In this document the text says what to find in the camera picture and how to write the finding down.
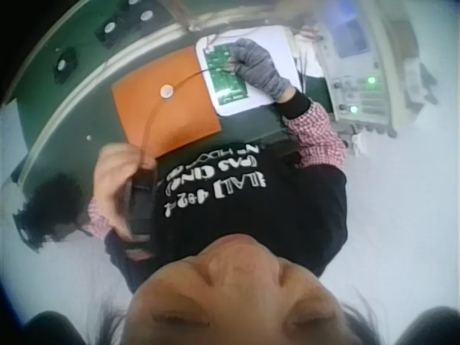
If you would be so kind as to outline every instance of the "woman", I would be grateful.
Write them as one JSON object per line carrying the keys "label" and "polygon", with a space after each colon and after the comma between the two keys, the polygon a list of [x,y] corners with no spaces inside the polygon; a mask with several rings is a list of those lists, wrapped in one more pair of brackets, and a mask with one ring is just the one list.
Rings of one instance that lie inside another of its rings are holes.
{"label": "woman", "polygon": [[[101,150],[88,230],[105,239],[134,293],[122,344],[358,344],[318,281],[347,238],[346,149],[328,114],[279,75],[264,48],[240,39],[230,53],[236,73],[270,95],[297,134],[300,165],[252,144],[184,162],[158,184],[152,251],[116,202],[140,151]],[[154,166],[144,157],[143,168]]]}

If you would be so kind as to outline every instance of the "red checkered sleeve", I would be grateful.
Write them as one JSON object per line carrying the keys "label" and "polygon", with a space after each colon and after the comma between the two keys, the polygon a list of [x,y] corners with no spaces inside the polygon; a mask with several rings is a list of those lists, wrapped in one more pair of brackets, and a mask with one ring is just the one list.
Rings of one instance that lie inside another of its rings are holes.
{"label": "red checkered sleeve", "polygon": [[325,164],[344,169],[345,145],[332,129],[329,116],[319,103],[312,102],[303,115],[285,121],[298,136],[301,167]]}
{"label": "red checkered sleeve", "polygon": [[88,215],[90,221],[83,226],[83,229],[99,239],[105,239],[112,227],[109,221],[99,213],[95,199],[91,200],[88,205]]}

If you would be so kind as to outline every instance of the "hand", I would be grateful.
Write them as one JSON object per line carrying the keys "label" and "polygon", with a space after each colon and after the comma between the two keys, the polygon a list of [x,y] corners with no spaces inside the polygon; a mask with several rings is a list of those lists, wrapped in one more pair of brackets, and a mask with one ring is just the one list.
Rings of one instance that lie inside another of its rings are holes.
{"label": "hand", "polygon": [[280,76],[270,53],[253,40],[240,38],[230,46],[231,65],[248,84],[264,91],[278,102],[290,87]]}
{"label": "hand", "polygon": [[156,165],[153,157],[144,156],[141,150],[130,144],[109,144],[99,153],[94,170],[94,199],[101,215],[109,221],[124,241],[132,236],[127,225],[126,215],[120,205],[124,186],[140,167],[152,169]]}

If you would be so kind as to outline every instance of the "black sleeve cuff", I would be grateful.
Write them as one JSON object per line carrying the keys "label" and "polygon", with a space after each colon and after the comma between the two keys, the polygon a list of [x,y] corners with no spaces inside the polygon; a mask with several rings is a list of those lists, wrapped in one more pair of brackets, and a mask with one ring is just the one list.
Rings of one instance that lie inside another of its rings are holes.
{"label": "black sleeve cuff", "polygon": [[274,103],[273,106],[286,119],[293,120],[297,119],[300,115],[304,115],[310,109],[311,101],[299,90],[296,90],[294,97],[289,101],[286,103]]}

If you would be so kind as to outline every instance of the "nose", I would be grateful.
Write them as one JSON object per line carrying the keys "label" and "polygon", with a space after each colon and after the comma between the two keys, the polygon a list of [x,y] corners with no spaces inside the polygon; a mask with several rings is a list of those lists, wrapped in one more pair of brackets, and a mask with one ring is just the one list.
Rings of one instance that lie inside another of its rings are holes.
{"label": "nose", "polygon": [[199,258],[213,285],[259,292],[280,284],[280,263],[248,236],[228,236]]}

